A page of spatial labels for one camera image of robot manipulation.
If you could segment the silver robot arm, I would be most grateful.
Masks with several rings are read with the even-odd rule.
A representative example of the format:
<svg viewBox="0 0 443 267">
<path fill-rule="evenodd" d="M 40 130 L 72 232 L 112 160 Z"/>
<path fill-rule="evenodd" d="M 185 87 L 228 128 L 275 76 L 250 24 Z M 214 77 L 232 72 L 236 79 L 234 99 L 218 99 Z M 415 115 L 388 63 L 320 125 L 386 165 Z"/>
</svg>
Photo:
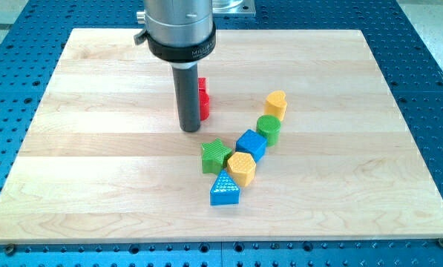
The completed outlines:
<svg viewBox="0 0 443 267">
<path fill-rule="evenodd" d="M 143 29 L 134 36 L 136 45 L 149 50 L 176 69 L 194 67 L 216 45 L 216 26 L 211 0 L 145 0 L 137 19 Z"/>
</svg>

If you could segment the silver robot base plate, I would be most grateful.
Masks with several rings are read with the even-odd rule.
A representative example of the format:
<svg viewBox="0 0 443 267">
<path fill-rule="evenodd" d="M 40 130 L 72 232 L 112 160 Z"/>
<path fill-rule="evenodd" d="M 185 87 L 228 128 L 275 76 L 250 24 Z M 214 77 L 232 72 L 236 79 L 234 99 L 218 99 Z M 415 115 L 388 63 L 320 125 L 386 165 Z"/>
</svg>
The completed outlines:
<svg viewBox="0 0 443 267">
<path fill-rule="evenodd" d="M 215 17 L 256 15 L 255 0 L 213 0 L 212 7 Z"/>
</svg>

